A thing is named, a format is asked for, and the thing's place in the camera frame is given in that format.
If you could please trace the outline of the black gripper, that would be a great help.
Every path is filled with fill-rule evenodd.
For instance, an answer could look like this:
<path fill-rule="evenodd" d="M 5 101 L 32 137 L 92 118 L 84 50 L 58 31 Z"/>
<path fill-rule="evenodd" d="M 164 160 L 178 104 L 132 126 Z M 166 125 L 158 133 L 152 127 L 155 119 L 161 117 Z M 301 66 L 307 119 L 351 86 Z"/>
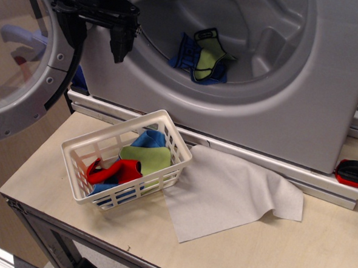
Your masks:
<path fill-rule="evenodd" d="M 87 38 L 86 22 L 110 29 L 110 50 L 118 64 L 140 34 L 140 10 L 128 0 L 52 0 L 58 24 L 74 49 Z"/>

